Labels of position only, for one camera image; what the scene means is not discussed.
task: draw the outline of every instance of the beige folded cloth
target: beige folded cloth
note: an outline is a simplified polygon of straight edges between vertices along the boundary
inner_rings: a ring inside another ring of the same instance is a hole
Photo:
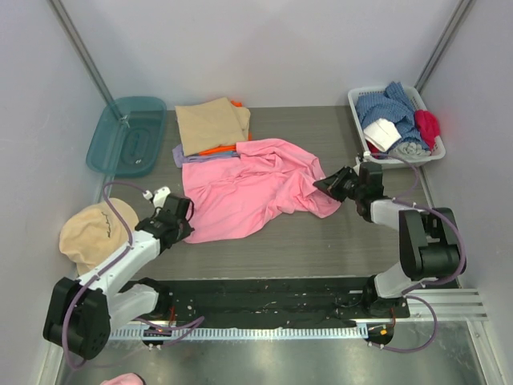
[[[111,203],[133,231],[139,219],[134,209],[120,199]],[[121,221],[107,203],[86,207],[61,229],[59,249],[77,264],[79,275],[94,269],[128,240]]]
[[[220,98],[197,106],[176,106],[184,155],[248,140],[249,109]]]

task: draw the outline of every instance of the teal plastic bin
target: teal plastic bin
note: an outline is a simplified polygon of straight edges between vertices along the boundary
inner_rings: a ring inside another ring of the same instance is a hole
[[[152,171],[166,127],[166,103],[157,98],[120,98],[103,109],[87,152],[89,168],[135,178]]]

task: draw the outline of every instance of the white laundry basket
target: white laundry basket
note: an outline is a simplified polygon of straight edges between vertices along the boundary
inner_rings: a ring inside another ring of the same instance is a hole
[[[408,98],[410,98],[411,103],[414,105],[415,110],[426,110],[426,105],[422,101],[420,95],[414,87],[402,86]],[[351,111],[353,112],[354,123],[356,124],[356,128],[358,131],[358,136],[360,136],[360,141],[362,142],[362,147],[364,152],[369,152],[369,146],[367,146],[367,141],[363,136],[362,126],[360,125],[360,120],[358,118],[358,114],[356,113],[356,103],[358,102],[358,98],[362,95],[368,95],[371,93],[382,94],[385,92],[386,86],[381,87],[363,87],[363,88],[355,88],[347,94],[349,97],[349,105],[351,106]],[[446,155],[446,148],[443,147],[442,138],[437,136],[434,138],[435,144],[433,150],[431,151],[431,156],[426,156],[425,158],[418,160],[408,160],[410,163],[416,166],[422,166],[427,162],[431,162],[432,160],[442,159]],[[383,168],[404,168],[408,167],[400,160],[396,159],[376,159],[372,156],[368,156],[364,154],[364,160],[372,161],[375,163],[379,163]]]

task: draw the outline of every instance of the empty plastic basket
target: empty plastic basket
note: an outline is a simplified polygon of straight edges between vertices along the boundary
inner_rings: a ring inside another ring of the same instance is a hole
[[[414,105],[415,110],[426,110],[426,105],[422,101],[422,98],[418,94],[417,90],[414,87],[403,86],[405,93],[410,98],[411,103]],[[369,151],[369,146],[367,146],[367,141],[363,136],[362,126],[360,125],[360,120],[358,118],[358,114],[356,113],[356,103],[358,102],[358,98],[362,95],[367,95],[370,93],[378,93],[382,94],[385,92],[386,86],[379,87],[363,87],[363,88],[355,88],[347,94],[349,97],[349,105],[351,106],[351,111],[353,112],[354,123],[356,124],[356,128],[358,131],[358,135],[360,136],[360,141],[362,142],[362,147],[364,152]],[[427,156],[425,158],[419,160],[408,160],[408,162],[416,165],[422,166],[427,162],[431,162],[432,160],[442,159],[446,155],[446,148],[443,147],[442,138],[437,136],[434,138],[435,144],[433,150],[431,150],[431,156]],[[400,160],[396,159],[376,159],[372,156],[365,156],[364,160],[372,161],[375,163],[379,163],[383,168],[403,168],[408,167]]]
[[[87,165],[108,175],[147,175],[159,154],[166,113],[166,104],[157,98],[115,100],[103,109],[87,152]]]

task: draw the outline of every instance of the purple folded cloth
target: purple folded cloth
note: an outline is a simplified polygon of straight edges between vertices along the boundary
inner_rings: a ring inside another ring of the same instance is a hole
[[[182,144],[177,145],[173,148],[173,159],[175,160],[175,164],[177,168],[182,168],[182,164],[184,163],[203,163],[207,160],[212,159],[220,159],[220,158],[232,158],[234,156],[239,156],[235,151],[225,151],[218,152],[212,155],[184,155],[184,148]]]

